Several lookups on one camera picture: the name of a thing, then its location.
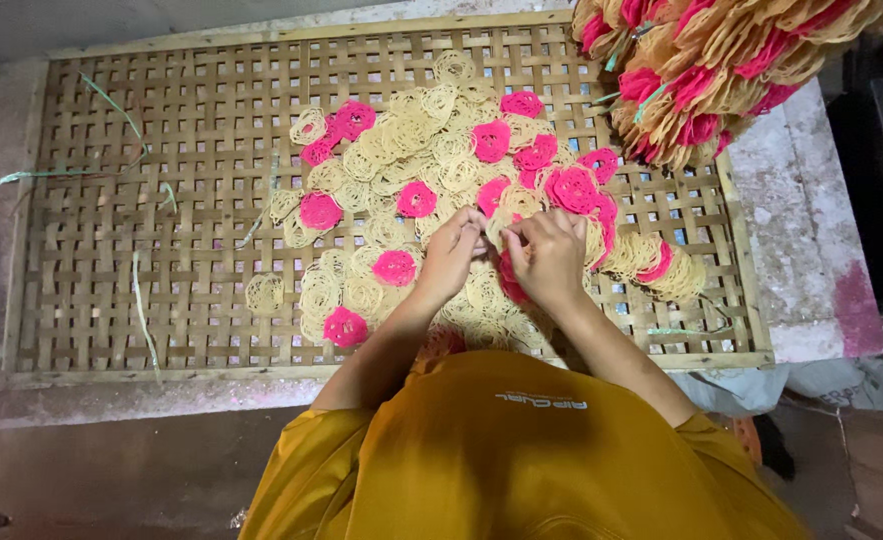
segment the mustard yellow shirt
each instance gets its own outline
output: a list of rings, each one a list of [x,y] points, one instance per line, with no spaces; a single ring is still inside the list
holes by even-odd
[[[240,538],[804,538],[741,445],[514,352],[449,356],[377,412],[309,410]]]

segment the person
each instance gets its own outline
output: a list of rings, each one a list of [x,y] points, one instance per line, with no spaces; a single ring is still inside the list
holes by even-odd
[[[502,235],[592,376],[503,350],[410,374],[485,225],[465,207],[435,232],[411,295],[282,431],[240,538],[806,537],[735,438],[584,292],[581,216],[538,212]]]

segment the shirt logo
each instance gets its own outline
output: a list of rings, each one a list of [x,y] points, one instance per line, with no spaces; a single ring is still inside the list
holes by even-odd
[[[557,407],[559,409],[588,409],[588,401],[571,401],[567,399],[546,399],[547,396],[530,397],[528,395],[519,395],[514,393],[495,394],[496,398],[501,398],[507,402],[516,402],[520,404],[532,404],[542,409],[545,407]]]

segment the wooden frame edge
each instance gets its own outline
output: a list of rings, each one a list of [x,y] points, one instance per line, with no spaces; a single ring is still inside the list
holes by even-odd
[[[728,210],[728,222],[731,225],[731,236],[735,244],[735,257],[738,261],[742,290],[745,293],[747,319],[748,324],[751,325],[754,348],[760,352],[771,352],[768,325],[761,318],[761,311],[758,307],[758,280],[754,273],[754,257],[751,255],[751,243],[747,235],[745,211],[742,208],[741,196],[731,177],[731,157],[727,150],[715,158],[715,166],[719,182],[722,185],[724,205]],[[773,354],[771,355],[771,363],[774,363]]]
[[[652,354],[650,358],[661,369],[694,371],[701,369],[754,368],[774,362],[770,352],[710,352],[705,354]],[[306,366],[266,366],[240,368],[206,368],[161,370],[163,382],[186,381],[279,381],[318,379],[327,381],[341,364]],[[45,373],[14,373],[8,375],[10,389],[43,387],[76,387],[100,383],[152,383],[154,371],[66,371]]]
[[[205,368],[161,370],[166,383],[186,381],[280,381],[299,379],[327,380],[338,371],[340,364],[306,366],[265,366],[238,368]],[[138,371],[66,371],[15,373],[8,376],[10,389],[25,390],[44,387],[77,387],[102,383],[153,383],[153,370]]]
[[[34,170],[41,147],[42,121],[45,114],[45,90],[51,63],[41,59],[44,69],[35,81],[28,110],[25,144],[27,154],[23,170]],[[11,266],[8,270],[8,298],[4,308],[4,338],[2,344],[2,371],[0,388],[7,386],[7,378],[17,369],[18,348],[21,342],[22,315],[24,314],[25,274],[27,272],[27,223],[30,219],[35,178],[22,178],[18,182],[18,208],[15,212],[14,237],[11,240]]]
[[[160,35],[137,39],[127,43],[91,45],[48,51],[52,60],[109,56],[118,54],[170,51],[172,49],[195,49],[200,47],[226,47],[251,43],[292,42],[300,40],[323,40],[346,38],[365,34],[393,34],[399,32],[430,32],[438,30],[459,30],[480,26],[520,26],[531,24],[554,24],[570,22],[571,9],[546,11],[523,11],[493,15],[449,15],[445,17],[424,17],[358,24],[339,24],[315,28],[293,30],[237,31],[231,33],[202,33],[188,31],[172,35]]]

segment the bamboo tray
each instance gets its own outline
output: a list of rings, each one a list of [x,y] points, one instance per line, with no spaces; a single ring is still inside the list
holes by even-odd
[[[169,36],[53,55],[37,113],[37,170],[117,172],[139,151],[123,116],[85,91],[92,76],[142,123],[149,152],[121,177],[26,179],[17,214],[5,328],[12,387],[150,381],[147,342],[131,283],[132,254],[148,328],[165,380],[327,377],[350,350],[299,334],[303,269],[333,246],[355,249],[364,213],[314,246],[291,249],[261,227],[268,187],[298,187],[309,167],[288,130],[305,107],[352,98],[378,112],[392,92],[432,86],[432,58],[470,53],[498,92],[542,94],[561,141],[580,152],[612,145],[588,107],[603,95],[596,62],[578,55],[569,11],[443,17],[218,36]],[[633,163],[609,186],[621,199],[619,230],[660,231],[708,264],[702,302],[652,301],[640,289],[593,277],[593,296],[662,368],[752,367],[773,362],[758,315],[745,222],[726,157],[674,173]],[[174,189],[178,213],[161,183]],[[413,224],[410,225],[411,240]],[[284,277],[287,303],[251,315],[243,288],[259,272]],[[543,350],[544,357],[553,355]]]

